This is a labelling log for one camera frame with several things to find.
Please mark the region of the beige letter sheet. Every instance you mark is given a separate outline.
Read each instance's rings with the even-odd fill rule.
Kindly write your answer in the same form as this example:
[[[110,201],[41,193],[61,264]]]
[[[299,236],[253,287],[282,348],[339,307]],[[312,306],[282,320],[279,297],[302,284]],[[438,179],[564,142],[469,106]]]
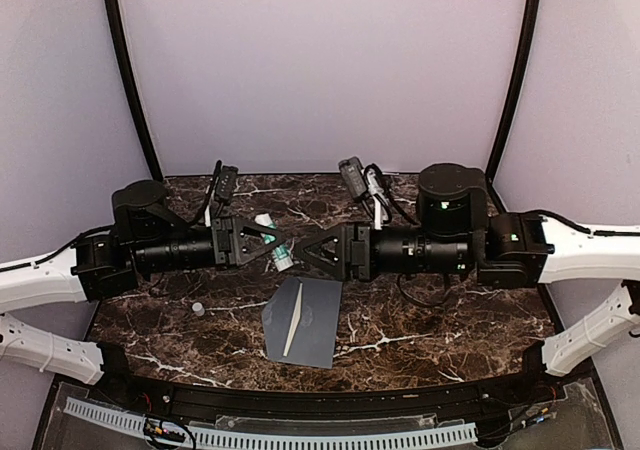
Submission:
[[[287,357],[289,355],[295,333],[297,331],[301,314],[302,314],[302,299],[303,299],[303,287],[304,283],[302,281],[299,282],[298,291],[296,295],[296,300],[294,303],[291,320],[289,324],[289,329],[287,332],[284,348],[283,348],[283,356]]]

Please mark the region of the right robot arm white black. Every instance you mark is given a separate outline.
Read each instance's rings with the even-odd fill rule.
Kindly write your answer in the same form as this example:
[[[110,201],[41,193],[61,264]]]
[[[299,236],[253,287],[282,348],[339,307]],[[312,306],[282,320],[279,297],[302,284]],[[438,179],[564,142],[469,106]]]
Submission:
[[[596,309],[529,347],[525,370],[510,383],[521,404],[639,326],[639,229],[589,227],[546,211],[488,213],[487,179],[478,168],[432,164],[417,178],[414,227],[335,225],[294,248],[296,257],[338,281],[369,282],[384,273],[466,276],[497,289],[535,288],[576,279],[614,279]]]

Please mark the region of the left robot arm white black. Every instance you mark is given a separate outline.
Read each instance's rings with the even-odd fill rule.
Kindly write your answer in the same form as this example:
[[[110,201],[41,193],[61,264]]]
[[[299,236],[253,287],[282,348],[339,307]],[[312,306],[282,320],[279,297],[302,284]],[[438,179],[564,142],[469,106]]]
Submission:
[[[233,269],[271,253],[285,241],[277,229],[236,216],[188,222],[167,203],[163,184],[142,180],[112,196],[114,222],[79,234],[44,256],[1,270],[1,356],[41,372],[95,385],[120,406],[141,397],[124,350],[72,340],[35,328],[12,311],[52,303],[100,302],[170,271]]]

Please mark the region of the white glue stick cap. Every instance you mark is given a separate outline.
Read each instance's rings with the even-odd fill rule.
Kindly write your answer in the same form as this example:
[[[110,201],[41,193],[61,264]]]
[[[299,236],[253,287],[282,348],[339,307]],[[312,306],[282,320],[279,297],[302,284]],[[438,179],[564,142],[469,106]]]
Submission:
[[[200,302],[195,302],[192,305],[192,311],[198,317],[202,317],[206,312],[204,306]]]

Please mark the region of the grey paper envelope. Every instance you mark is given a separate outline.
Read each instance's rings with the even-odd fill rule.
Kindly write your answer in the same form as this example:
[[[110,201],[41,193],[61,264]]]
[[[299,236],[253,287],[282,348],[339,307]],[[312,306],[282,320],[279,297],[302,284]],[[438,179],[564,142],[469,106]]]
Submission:
[[[304,283],[302,314],[287,357],[283,348],[299,282]],[[343,284],[333,280],[289,277],[262,310],[267,358],[312,368],[333,366]]]

